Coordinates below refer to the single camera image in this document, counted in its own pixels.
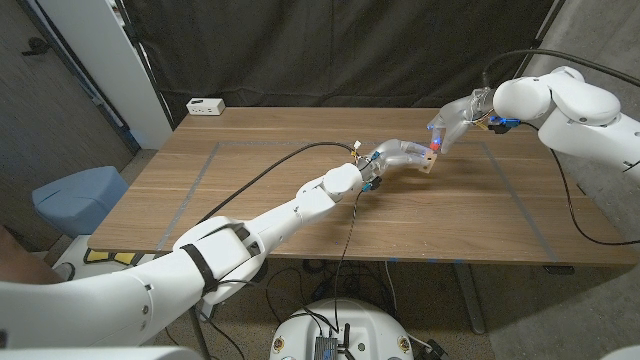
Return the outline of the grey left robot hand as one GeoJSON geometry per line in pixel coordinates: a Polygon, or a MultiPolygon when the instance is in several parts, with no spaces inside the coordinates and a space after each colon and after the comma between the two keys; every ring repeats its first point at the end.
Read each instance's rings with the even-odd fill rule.
{"type": "Polygon", "coordinates": [[[365,184],[373,182],[376,178],[392,168],[414,168],[424,173],[429,173],[437,153],[418,143],[390,139],[378,145],[369,154],[358,159],[357,167],[361,172],[365,184]]]}

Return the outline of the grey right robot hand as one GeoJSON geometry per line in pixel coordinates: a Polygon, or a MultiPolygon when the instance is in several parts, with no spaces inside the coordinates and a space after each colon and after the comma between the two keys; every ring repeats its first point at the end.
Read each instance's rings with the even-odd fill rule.
{"type": "Polygon", "coordinates": [[[427,124],[431,144],[446,154],[452,145],[483,116],[493,110],[496,90],[489,87],[474,89],[470,95],[444,105],[427,124]]]}

